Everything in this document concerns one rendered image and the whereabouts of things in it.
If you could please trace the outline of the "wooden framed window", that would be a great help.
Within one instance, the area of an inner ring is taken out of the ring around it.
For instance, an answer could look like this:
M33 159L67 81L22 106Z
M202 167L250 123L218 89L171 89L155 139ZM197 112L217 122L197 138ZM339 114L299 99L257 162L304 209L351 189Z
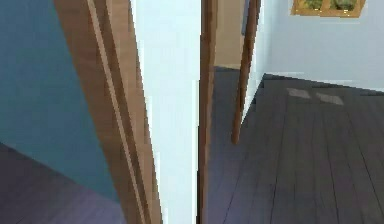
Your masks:
M358 18L366 0L293 0L291 14L298 16Z

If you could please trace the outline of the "brown wooden door frame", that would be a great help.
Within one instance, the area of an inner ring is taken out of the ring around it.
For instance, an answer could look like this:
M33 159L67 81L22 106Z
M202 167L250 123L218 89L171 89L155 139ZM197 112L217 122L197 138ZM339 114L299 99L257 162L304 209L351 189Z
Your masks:
M231 141L239 141L242 116L246 99L261 0L249 0L245 37L238 79L235 113ZM201 0L199 125L197 169L196 224L208 224L206 204L208 199L208 161L210 153L212 96L214 90L214 61L218 21L218 0Z

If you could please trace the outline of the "brown wooden room door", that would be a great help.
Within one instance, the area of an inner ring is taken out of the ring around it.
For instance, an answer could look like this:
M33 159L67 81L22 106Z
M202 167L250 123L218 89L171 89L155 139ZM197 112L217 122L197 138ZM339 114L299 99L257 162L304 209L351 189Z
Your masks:
M54 0L127 224L163 224L131 0Z

